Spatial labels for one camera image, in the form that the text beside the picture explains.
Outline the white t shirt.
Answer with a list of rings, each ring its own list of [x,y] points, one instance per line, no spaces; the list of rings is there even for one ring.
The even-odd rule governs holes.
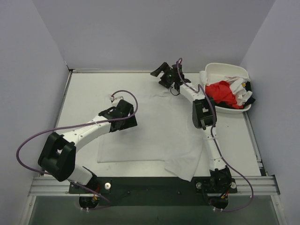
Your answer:
[[[166,91],[137,100],[137,126],[100,137],[97,162],[163,161],[165,170],[191,181],[203,150],[191,103]]]

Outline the white plastic laundry basket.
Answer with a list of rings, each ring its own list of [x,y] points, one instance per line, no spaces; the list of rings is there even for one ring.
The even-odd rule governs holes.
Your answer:
[[[206,65],[204,71],[207,72],[210,83],[220,81],[224,77],[234,77],[234,76],[240,76],[250,81],[248,72],[244,68],[235,65],[224,64],[224,63],[210,63]],[[250,107],[251,105],[249,105],[248,107],[242,110],[234,110],[234,109],[222,108],[216,106],[215,104],[215,108],[217,112],[227,113],[227,114],[240,114],[249,110]]]

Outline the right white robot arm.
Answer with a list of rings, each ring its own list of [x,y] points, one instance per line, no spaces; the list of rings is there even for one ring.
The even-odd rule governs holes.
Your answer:
[[[195,128],[200,129],[202,132],[209,156],[211,185],[215,188],[229,187],[232,176],[218,146],[214,100],[206,95],[201,85],[195,86],[189,79],[185,78],[180,60],[172,66],[164,62],[150,75],[157,77],[161,73],[163,75],[158,83],[167,89],[173,87],[192,104],[192,122]]]

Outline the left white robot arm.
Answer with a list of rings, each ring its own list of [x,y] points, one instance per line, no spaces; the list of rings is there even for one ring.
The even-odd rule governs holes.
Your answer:
[[[101,111],[88,126],[64,134],[51,133],[38,159],[38,165],[58,181],[79,183],[86,193],[96,188],[96,175],[84,166],[75,164],[77,152],[98,137],[137,126],[134,106],[124,99]]]

